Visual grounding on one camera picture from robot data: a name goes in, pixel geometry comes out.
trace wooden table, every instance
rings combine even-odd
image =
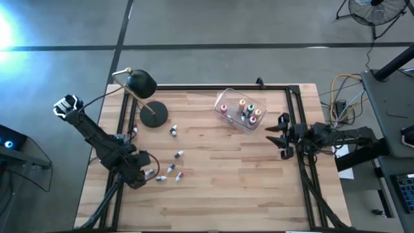
[[[107,91],[118,87],[109,85]],[[300,84],[300,90],[307,123],[324,122],[316,86]],[[123,93],[118,91],[104,100],[99,125],[107,133],[116,132]],[[264,122],[251,135],[242,134],[217,118],[213,105],[220,93],[157,91],[146,101],[156,99],[166,104],[169,117],[166,124],[156,129],[143,126],[137,111],[139,133],[133,143],[158,158],[160,175],[168,179],[151,180],[137,190],[125,186],[118,230],[309,229],[298,160],[281,160],[278,148],[265,138],[278,135],[265,128],[275,126],[277,117],[289,111],[285,93],[243,91],[268,107]],[[128,118],[127,112],[124,132]],[[169,129],[175,124],[177,137],[172,137]],[[180,150],[184,155],[175,160],[173,156]],[[177,167],[166,173],[171,163]],[[340,219],[351,225],[334,158],[320,154],[316,165],[323,197]],[[144,169],[156,167],[153,161]],[[179,171],[184,177],[177,183],[175,176]],[[75,227],[86,222],[101,202],[107,174],[97,160],[89,166]],[[318,219],[314,200],[312,206]]]

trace gray floor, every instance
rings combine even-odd
[[[368,27],[353,19],[334,20],[341,2],[134,0],[124,44],[369,43]],[[25,47],[116,45],[126,6],[127,0],[2,0],[0,26],[7,22],[9,27],[0,43]],[[414,32],[408,30],[413,20],[408,12],[377,42],[413,41]],[[404,49],[374,48],[369,65],[379,68]],[[368,50],[129,50],[121,53],[118,68],[144,69],[158,83],[252,83],[262,77],[266,83],[316,83],[323,93],[335,75],[364,71]],[[52,105],[67,93],[86,102],[103,94],[113,55],[113,50],[0,52],[0,124],[30,135],[54,164],[52,191],[43,193],[25,183],[5,232],[71,229],[91,147],[72,126],[54,116]],[[361,85],[350,87],[340,98],[350,100],[361,90]],[[329,95],[321,100],[328,102]],[[101,104],[98,101],[87,108],[93,120],[98,120]],[[348,128],[369,126],[380,137],[374,119],[372,107],[365,102],[363,115]],[[370,175],[361,172],[363,177]],[[354,227],[402,232],[398,219],[370,214],[371,209],[381,208],[376,192],[358,181],[344,181],[343,189]]]

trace clear plastic container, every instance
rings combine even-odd
[[[239,105],[241,100],[244,100],[245,103],[243,110]],[[252,105],[253,111],[248,111],[250,105]],[[215,102],[214,110],[219,114],[221,120],[245,133],[255,131],[267,113],[266,105],[231,88],[227,88],[220,94]]]

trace metal bracket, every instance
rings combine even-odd
[[[300,94],[300,89],[298,85],[290,85],[289,89],[294,94]]]

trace metal stand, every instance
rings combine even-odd
[[[373,24],[373,23],[371,23],[371,22],[368,22],[368,21],[366,21],[364,18],[362,18],[362,17],[360,17],[360,16],[358,16],[358,15],[356,15],[356,14],[347,14],[347,15],[344,15],[344,16],[340,16],[339,15],[339,11],[342,9],[342,7],[344,6],[344,4],[346,3],[346,1],[348,1],[348,0],[343,0],[343,3],[341,4],[341,6],[339,7],[339,9],[338,9],[338,11],[336,12],[336,19],[338,20],[338,19],[345,19],[345,18],[348,18],[348,17],[352,17],[352,16],[354,16],[354,17],[358,17],[358,18],[360,18],[361,20],[363,20],[363,21],[365,21],[367,24],[368,24],[368,26],[370,26],[371,27],[371,31],[372,31],[372,34],[373,34],[373,40],[376,40],[376,39],[378,39],[378,38],[380,38],[381,36],[383,36],[393,25],[394,25],[394,23],[395,22],[397,22],[397,20],[401,17],[401,16],[403,16],[406,12],[405,11],[402,11],[394,20],[393,20],[393,22],[385,29],[385,31],[383,31],[379,36],[377,36],[376,35],[376,29],[375,29],[375,25]]]

